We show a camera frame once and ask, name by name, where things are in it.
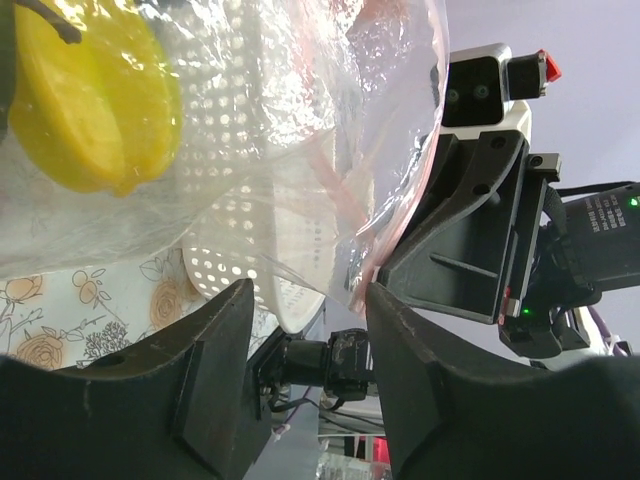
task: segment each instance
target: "table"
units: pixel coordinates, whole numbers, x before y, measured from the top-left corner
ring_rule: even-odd
[[[0,282],[0,354],[47,370],[86,366],[205,302],[176,247],[142,261]],[[249,356],[277,326],[255,309]]]

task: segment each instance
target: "camera lens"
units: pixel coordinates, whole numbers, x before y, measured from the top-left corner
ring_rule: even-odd
[[[489,96],[489,87],[486,85],[477,85],[473,89],[473,96],[478,100],[484,100]]]

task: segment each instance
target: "black cable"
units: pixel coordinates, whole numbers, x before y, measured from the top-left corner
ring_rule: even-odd
[[[344,403],[345,403],[344,400],[339,398],[338,400],[336,400],[336,403],[331,405],[329,408],[326,408],[325,410],[327,412],[336,412],[338,409],[344,406]]]
[[[559,188],[557,190],[561,197],[575,197],[576,195],[589,195],[592,193],[602,193],[616,188],[627,187],[636,182],[611,182],[611,183],[595,183],[593,185],[584,185],[582,187]]]
[[[271,408],[271,411],[273,413],[286,412],[286,411],[294,409],[294,408],[299,408],[301,405],[304,405],[304,404],[307,404],[307,403],[310,404],[310,405],[313,405],[314,407],[316,407],[320,412],[327,412],[327,413],[332,413],[333,415],[338,415],[340,417],[351,418],[353,420],[358,420],[360,422],[363,422],[363,423],[372,425],[372,426],[374,426],[376,428],[380,428],[380,429],[384,430],[384,425],[382,425],[381,423],[373,422],[371,420],[367,420],[366,418],[362,418],[362,417],[359,417],[357,415],[351,415],[351,414],[348,414],[348,413],[332,411],[330,408],[323,408],[323,407],[321,407],[320,405],[318,405],[316,402],[314,402],[313,400],[311,400],[309,398],[299,398],[298,400],[293,400],[291,402],[283,403],[282,405],[275,405],[275,406],[273,406]]]
[[[271,387],[271,391],[269,393],[269,400],[267,401],[267,405],[269,405],[269,408],[271,408],[271,410],[273,411],[273,408],[276,406],[276,404],[278,403],[278,401],[285,401],[289,399],[289,394],[290,392],[287,393],[283,393],[282,391],[278,390],[276,387],[272,386]]]
[[[567,212],[565,210],[564,203],[562,203],[562,196],[557,190],[548,187],[544,194],[544,203],[542,211],[553,222],[553,225],[561,235],[567,233]]]

